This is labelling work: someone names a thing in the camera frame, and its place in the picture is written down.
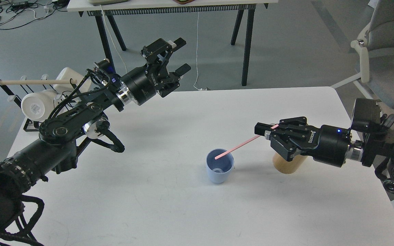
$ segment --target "blue plastic cup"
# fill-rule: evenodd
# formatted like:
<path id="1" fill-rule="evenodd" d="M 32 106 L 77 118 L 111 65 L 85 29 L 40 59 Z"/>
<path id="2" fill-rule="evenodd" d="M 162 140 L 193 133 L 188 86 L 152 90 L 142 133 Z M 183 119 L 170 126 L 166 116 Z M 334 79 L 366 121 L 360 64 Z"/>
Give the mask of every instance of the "blue plastic cup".
<path id="1" fill-rule="evenodd" d="M 232 154 L 227 154 L 218 160 L 215 157 L 219 154 L 226 152 L 225 149 L 214 149 L 209 152 L 206 157 L 206 172 L 210 181 L 215 184 L 220 184 L 226 181 L 233 169 L 233 156 Z"/>

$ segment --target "office chair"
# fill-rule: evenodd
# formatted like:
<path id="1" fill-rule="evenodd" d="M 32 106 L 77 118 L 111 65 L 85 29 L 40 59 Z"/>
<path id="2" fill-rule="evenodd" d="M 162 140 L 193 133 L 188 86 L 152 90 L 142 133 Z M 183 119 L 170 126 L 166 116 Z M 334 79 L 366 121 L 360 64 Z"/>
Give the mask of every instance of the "office chair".
<path id="1" fill-rule="evenodd" d="M 361 84 L 354 83 L 363 95 L 369 98 L 366 92 L 370 90 L 394 109 L 394 0 L 378 2 L 370 23 L 351 42 L 351 47 L 360 57 L 359 73 L 332 87 L 361 78 Z"/>

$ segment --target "black table leg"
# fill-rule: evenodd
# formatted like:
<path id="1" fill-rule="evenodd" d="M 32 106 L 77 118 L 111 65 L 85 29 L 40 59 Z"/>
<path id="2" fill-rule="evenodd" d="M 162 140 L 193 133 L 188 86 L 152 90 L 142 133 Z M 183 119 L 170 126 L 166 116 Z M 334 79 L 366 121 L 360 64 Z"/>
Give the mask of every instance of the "black table leg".
<path id="1" fill-rule="evenodd" d="M 100 33 L 101 43 L 103 44 L 104 55 L 107 59 L 109 59 L 111 66 L 115 70 L 112 54 L 110 53 L 109 42 L 107 40 L 106 30 L 104 29 L 103 19 L 101 16 L 95 16 L 95 20 L 97 21 L 98 32 Z"/>
<path id="2" fill-rule="evenodd" d="M 250 45 L 252 44 L 252 29 L 255 9 L 249 9 L 247 14 L 246 46 L 244 47 L 244 63 L 242 64 L 241 85 L 247 85 L 247 74 L 249 73 Z"/>
<path id="3" fill-rule="evenodd" d="M 241 24 L 242 14 L 244 14 L 244 10 L 238 10 L 238 14 L 236 15 L 235 27 L 233 28 L 232 39 L 230 41 L 230 45 L 235 45 L 236 36 L 238 35 L 239 25 Z"/>
<path id="4" fill-rule="evenodd" d="M 108 15 L 107 18 L 109 19 L 110 25 L 112 26 L 112 29 L 114 30 L 116 39 L 118 40 L 119 46 L 121 46 L 122 51 L 126 51 L 126 45 L 124 44 L 124 41 L 122 40 L 121 33 L 119 33 L 118 27 L 116 26 L 116 22 L 114 19 L 113 15 Z"/>

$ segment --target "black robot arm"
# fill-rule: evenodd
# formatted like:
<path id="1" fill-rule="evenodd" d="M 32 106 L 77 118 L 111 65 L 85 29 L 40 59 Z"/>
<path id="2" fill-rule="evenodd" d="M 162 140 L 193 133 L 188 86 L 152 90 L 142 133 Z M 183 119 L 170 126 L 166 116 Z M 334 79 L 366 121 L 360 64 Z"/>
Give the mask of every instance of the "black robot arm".
<path id="1" fill-rule="evenodd" d="M 95 63 L 88 69 L 83 80 L 39 126 L 39 139 L 0 163 L 0 238 L 15 240 L 31 245 L 41 245 L 31 229 L 42 214 L 44 204 L 39 198 L 25 196 L 38 180 L 47 181 L 45 176 L 53 170 L 57 174 L 77 167 L 78 156 L 89 143 L 94 142 L 115 152 L 123 152 L 124 145 L 109 130 L 104 110 L 114 105 L 119 111 L 130 102 L 142 105 L 156 93 L 165 97 L 179 87 L 180 77 L 191 67 L 182 65 L 168 73 L 166 66 L 174 51 L 186 42 L 179 38 L 174 42 L 158 39 L 144 46 L 141 55 L 147 63 L 119 76 L 108 60 Z M 80 93 L 83 83 L 91 78 L 95 88 Z M 60 111 L 70 102 L 78 103 L 67 112 Z M 86 135 L 77 146 L 76 140 Z M 100 140 L 106 136 L 112 143 Z M 38 205 L 37 212 L 27 222 L 23 216 L 24 202 Z M 6 232 L 6 227 L 16 222 L 17 233 Z"/>
<path id="2" fill-rule="evenodd" d="M 257 123 L 255 134 L 270 140 L 270 146 L 287 161 L 296 155 L 312 156 L 314 160 L 341 167 L 346 159 L 371 166 L 377 155 L 384 161 L 377 166 L 375 174 L 384 188 L 394 193 L 394 115 L 382 115 L 374 100 L 358 98 L 348 129 L 322 125 L 320 128 L 307 124 L 306 117 L 280 120 L 275 124 Z M 363 141 L 351 141 L 351 130 L 363 134 Z"/>

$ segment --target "white tabletop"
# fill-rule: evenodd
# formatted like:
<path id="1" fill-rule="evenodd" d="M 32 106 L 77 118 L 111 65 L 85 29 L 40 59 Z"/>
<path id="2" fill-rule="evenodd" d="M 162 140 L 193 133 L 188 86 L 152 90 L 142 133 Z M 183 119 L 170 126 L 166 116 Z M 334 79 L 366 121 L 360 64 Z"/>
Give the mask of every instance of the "white tabletop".
<path id="1" fill-rule="evenodd" d="M 226 182 L 206 175 L 207 153 L 254 136 L 257 122 L 349 127 L 330 87 L 173 92 L 106 114 L 125 152 L 92 143 L 77 169 L 50 172 L 27 193 L 45 201 L 33 230 L 45 245 L 394 245 L 394 209 L 359 162 L 307 158 L 281 174 L 260 137 L 233 152 Z M 10 155 L 36 138 L 21 130 Z"/>
<path id="2" fill-rule="evenodd" d="M 103 5 L 103 10 L 138 9 L 138 8 L 170 8 L 183 6 L 212 6 L 230 4 L 277 3 L 278 0 L 196 0 L 187 4 L 179 4 L 173 0 L 130 0 L 124 3 Z M 93 6 L 87 0 L 70 0 L 68 11 L 101 10 L 100 6 Z"/>

